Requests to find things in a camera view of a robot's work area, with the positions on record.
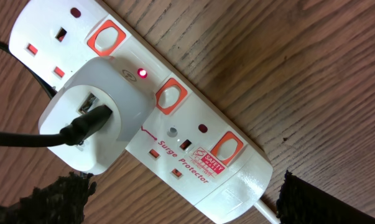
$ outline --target white switch button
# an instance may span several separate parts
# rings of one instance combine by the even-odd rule
[[[166,109],[172,105],[174,105],[180,96],[180,88],[176,85],[173,85],[161,93],[160,99],[158,100],[158,104],[163,108]]]
[[[118,31],[114,27],[102,30],[95,40],[95,48],[104,52],[114,46],[118,38]]]
[[[225,141],[220,147],[218,151],[218,159],[223,161],[228,159],[232,156],[237,148],[237,141],[234,139],[229,139]]]

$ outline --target power strip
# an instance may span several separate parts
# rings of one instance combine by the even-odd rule
[[[259,199],[272,175],[266,155],[100,0],[31,0],[14,24],[9,48],[59,93],[70,87],[72,77],[83,75],[80,69],[87,62],[104,57],[131,85],[155,97],[143,125],[124,140],[127,151],[216,223],[264,206]],[[81,90],[79,95],[88,94]],[[70,166],[94,174],[104,172],[123,151],[96,152],[105,154],[103,159],[79,147],[72,154],[50,149]],[[91,156],[89,165],[75,161],[86,156]]]

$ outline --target wood grain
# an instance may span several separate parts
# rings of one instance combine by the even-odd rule
[[[0,40],[26,4],[0,1]],[[108,0],[274,166],[375,217],[375,1]],[[37,133],[49,99],[0,52],[0,130]],[[0,204],[69,168],[45,149],[0,147]],[[85,223],[211,223],[130,154],[95,177]],[[233,223],[267,223],[250,209]]]

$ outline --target red led light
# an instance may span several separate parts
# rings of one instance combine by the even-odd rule
[[[144,70],[143,68],[139,68],[138,71],[137,71],[137,74],[138,74],[141,78],[145,78],[145,77],[147,77],[147,71]]]

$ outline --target surge protector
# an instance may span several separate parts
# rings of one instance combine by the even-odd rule
[[[56,133],[91,97],[113,110],[111,127],[90,144],[50,148],[74,169],[100,174],[126,149],[216,223],[252,206],[276,220],[260,201],[272,175],[266,155],[103,2],[31,0],[9,48],[58,90],[42,134]]]

